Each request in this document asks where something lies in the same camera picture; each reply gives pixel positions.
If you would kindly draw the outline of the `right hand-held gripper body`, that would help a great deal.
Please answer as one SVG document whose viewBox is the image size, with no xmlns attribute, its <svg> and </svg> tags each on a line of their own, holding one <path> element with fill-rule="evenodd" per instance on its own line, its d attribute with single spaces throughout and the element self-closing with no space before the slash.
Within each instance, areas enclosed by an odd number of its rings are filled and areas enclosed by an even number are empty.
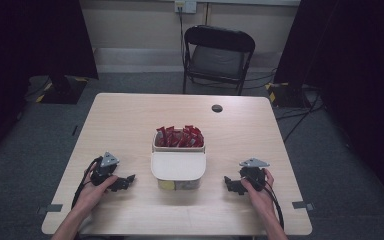
<svg viewBox="0 0 384 240">
<path fill-rule="evenodd" d="M 266 174 L 264 169 L 270 164 L 257 158 L 250 158 L 240 162 L 240 176 L 246 178 L 256 191 L 261 191 L 266 185 Z"/>
</svg>

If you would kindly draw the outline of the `black stand base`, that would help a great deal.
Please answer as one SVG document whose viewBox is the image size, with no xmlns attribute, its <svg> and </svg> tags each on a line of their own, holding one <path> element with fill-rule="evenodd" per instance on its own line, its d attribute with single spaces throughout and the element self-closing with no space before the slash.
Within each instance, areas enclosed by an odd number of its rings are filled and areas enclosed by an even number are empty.
<svg viewBox="0 0 384 240">
<path fill-rule="evenodd" d="M 75 105 L 80 99 L 88 80 L 74 76 L 50 76 L 50 83 L 36 99 L 42 104 Z"/>
<path fill-rule="evenodd" d="M 309 108 L 311 106 L 304 90 L 289 83 L 268 83 L 265 85 L 269 100 L 275 107 Z"/>
</svg>

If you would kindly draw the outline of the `white box lid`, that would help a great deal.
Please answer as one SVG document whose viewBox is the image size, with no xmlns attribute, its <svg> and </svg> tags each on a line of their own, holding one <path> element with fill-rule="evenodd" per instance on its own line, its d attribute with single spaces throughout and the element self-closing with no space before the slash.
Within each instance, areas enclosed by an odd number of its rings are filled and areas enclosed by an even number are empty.
<svg viewBox="0 0 384 240">
<path fill-rule="evenodd" d="M 204 175 L 205 170 L 204 153 L 155 152 L 151 155 L 151 171 L 160 180 L 197 180 Z"/>
</svg>

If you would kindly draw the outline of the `white wall socket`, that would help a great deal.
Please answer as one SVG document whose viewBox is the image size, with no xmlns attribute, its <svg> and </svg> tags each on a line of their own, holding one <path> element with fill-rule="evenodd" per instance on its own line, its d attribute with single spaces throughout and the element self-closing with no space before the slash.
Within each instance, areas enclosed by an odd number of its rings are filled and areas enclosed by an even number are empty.
<svg viewBox="0 0 384 240">
<path fill-rule="evenodd" d="M 176 0 L 174 9 L 176 13 L 195 14 L 197 12 L 197 2 L 193 0 Z"/>
</svg>

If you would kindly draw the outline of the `white storage box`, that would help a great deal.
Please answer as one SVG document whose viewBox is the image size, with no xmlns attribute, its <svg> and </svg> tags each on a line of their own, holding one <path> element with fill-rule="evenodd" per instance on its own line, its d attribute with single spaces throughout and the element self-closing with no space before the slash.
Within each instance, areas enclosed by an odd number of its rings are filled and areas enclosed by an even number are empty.
<svg viewBox="0 0 384 240">
<path fill-rule="evenodd" d="M 154 135 L 154 139 L 152 143 L 151 155 L 155 152 L 200 152 L 206 155 L 205 143 L 203 147 L 198 147 L 198 148 L 156 147 L 154 143 L 155 136 L 156 136 L 156 133 Z M 158 181 L 158 187 L 164 190 L 195 190 L 195 189 L 198 189 L 200 186 L 200 179 L 190 180 L 190 181 L 174 181 L 174 180 L 157 179 L 157 181 Z"/>
</svg>

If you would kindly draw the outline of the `person's left hand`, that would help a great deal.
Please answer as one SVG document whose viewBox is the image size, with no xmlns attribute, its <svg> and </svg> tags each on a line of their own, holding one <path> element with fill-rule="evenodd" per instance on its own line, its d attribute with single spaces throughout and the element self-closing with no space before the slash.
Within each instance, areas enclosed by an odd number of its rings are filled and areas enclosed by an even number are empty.
<svg viewBox="0 0 384 240">
<path fill-rule="evenodd" d="M 107 191 L 107 188 L 118 179 L 116 175 L 112 175 L 101 184 L 95 186 L 91 182 L 92 172 L 93 170 L 90 170 L 86 174 L 86 178 L 83 181 L 83 188 L 78 196 L 76 204 L 73 207 L 74 210 L 85 216 L 87 216 L 97 205 L 104 193 Z"/>
</svg>

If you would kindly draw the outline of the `person's right hand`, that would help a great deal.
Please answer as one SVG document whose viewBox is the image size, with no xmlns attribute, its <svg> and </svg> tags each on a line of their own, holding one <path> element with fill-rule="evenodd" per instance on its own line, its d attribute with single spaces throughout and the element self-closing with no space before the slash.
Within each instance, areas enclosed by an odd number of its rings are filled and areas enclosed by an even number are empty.
<svg viewBox="0 0 384 240">
<path fill-rule="evenodd" d="M 252 184 L 245 178 L 241 179 L 241 184 L 248 191 L 251 203 L 262 220 L 276 217 L 270 193 L 266 190 L 256 191 Z"/>
</svg>

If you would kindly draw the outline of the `dark curtain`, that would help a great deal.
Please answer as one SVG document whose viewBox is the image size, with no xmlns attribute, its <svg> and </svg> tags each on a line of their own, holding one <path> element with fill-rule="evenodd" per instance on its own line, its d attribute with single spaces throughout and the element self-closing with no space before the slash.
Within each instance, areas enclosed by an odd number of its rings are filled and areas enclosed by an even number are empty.
<svg viewBox="0 0 384 240">
<path fill-rule="evenodd" d="M 384 0 L 301 0 L 275 80 L 319 87 L 384 186 Z"/>
<path fill-rule="evenodd" d="M 0 0 L 0 140 L 33 76 L 98 77 L 80 0 Z"/>
</svg>

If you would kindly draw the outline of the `pile of red packets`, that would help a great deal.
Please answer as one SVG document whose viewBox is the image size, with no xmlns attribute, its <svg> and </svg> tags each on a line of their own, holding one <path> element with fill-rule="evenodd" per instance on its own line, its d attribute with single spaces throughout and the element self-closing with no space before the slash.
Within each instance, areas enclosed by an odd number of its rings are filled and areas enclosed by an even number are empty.
<svg viewBox="0 0 384 240">
<path fill-rule="evenodd" d="M 193 125 L 185 125 L 182 129 L 162 126 L 156 130 L 154 143 L 156 147 L 198 148 L 204 146 L 204 136 Z"/>
</svg>

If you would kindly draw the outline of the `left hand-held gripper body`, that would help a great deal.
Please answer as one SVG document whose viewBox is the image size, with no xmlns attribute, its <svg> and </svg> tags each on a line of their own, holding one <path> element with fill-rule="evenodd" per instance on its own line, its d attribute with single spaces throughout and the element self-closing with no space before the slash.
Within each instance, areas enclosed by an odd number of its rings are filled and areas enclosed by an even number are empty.
<svg viewBox="0 0 384 240">
<path fill-rule="evenodd" d="M 113 174 L 118 164 L 119 159 L 110 152 L 95 159 L 95 168 L 90 177 L 92 184 L 98 186 L 103 183 Z"/>
</svg>

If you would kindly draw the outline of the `black folding chair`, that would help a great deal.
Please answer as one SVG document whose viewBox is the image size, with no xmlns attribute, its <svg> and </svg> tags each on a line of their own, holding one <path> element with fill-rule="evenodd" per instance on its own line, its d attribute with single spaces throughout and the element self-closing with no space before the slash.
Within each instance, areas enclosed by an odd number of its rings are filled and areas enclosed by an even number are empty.
<svg viewBox="0 0 384 240">
<path fill-rule="evenodd" d="M 247 33 L 208 25 L 190 27 L 184 33 L 183 92 L 190 78 L 233 84 L 243 90 L 255 41 Z"/>
</svg>

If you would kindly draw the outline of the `grey tape strip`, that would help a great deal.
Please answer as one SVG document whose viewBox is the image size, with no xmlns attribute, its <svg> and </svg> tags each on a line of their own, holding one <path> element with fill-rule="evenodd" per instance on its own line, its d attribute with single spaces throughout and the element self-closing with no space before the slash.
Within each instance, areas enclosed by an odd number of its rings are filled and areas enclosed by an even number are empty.
<svg viewBox="0 0 384 240">
<path fill-rule="evenodd" d="M 37 209 L 37 213 L 40 215 L 46 215 L 49 212 L 60 212 L 62 207 L 62 204 L 48 204 L 46 206 L 40 206 Z"/>
<path fill-rule="evenodd" d="M 307 211 L 313 211 L 315 209 L 313 203 L 306 203 L 304 201 L 292 202 L 292 206 L 294 209 L 306 209 Z"/>
</svg>

